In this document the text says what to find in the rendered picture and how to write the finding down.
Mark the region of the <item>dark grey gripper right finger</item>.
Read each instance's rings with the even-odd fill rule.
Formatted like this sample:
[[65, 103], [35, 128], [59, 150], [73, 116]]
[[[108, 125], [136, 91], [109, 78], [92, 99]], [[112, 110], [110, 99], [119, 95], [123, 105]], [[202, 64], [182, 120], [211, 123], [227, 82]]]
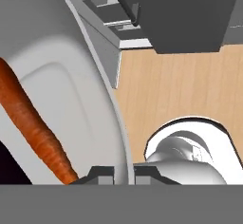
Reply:
[[135, 166], [136, 185], [178, 185], [178, 182], [162, 176], [156, 166]]

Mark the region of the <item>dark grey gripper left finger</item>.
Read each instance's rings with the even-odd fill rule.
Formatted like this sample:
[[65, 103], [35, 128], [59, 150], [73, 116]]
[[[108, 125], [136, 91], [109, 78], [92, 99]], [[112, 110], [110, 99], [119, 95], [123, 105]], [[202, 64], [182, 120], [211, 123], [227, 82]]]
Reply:
[[73, 184], [113, 185], [114, 167], [113, 166], [92, 166], [86, 176], [73, 181]]

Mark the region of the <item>white vegetable container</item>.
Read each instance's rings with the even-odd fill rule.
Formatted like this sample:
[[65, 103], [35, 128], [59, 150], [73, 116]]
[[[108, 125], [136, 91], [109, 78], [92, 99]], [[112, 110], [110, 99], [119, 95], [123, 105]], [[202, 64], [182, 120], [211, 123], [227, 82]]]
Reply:
[[[0, 0], [0, 57], [62, 144], [79, 178], [92, 166], [113, 166], [115, 184], [134, 183], [120, 110], [70, 0]], [[1, 104], [0, 141], [31, 184], [63, 184], [33, 152]]]

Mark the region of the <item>dark purple eggplant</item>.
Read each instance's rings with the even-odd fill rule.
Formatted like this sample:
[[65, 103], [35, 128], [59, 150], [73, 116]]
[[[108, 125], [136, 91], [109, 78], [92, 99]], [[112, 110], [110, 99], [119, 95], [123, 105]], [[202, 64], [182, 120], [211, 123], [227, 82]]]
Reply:
[[0, 141], [0, 184], [31, 184], [28, 176]]

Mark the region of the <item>orange carrot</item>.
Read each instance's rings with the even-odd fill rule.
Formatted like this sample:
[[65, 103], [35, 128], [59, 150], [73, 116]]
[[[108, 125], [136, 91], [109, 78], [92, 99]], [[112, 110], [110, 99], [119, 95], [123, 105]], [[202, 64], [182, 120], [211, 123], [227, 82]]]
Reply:
[[63, 184], [79, 177], [55, 134], [32, 104], [9, 64], [0, 57], [0, 104], [33, 152]]

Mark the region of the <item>white round object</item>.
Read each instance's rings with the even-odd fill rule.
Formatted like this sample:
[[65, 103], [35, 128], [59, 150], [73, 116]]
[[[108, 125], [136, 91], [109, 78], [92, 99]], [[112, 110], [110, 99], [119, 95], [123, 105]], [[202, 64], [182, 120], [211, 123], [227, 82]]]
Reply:
[[145, 163], [184, 185], [243, 185], [243, 164], [219, 122], [182, 117], [160, 127], [146, 143]]

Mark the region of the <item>grey fridge body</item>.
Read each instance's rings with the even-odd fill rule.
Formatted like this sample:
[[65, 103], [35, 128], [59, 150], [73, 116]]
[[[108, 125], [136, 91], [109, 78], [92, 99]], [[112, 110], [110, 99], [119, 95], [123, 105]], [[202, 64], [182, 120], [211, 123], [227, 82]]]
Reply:
[[141, 27], [105, 27], [103, 23], [130, 20], [118, 0], [74, 0], [90, 40], [112, 87], [119, 83], [122, 51], [153, 48]]

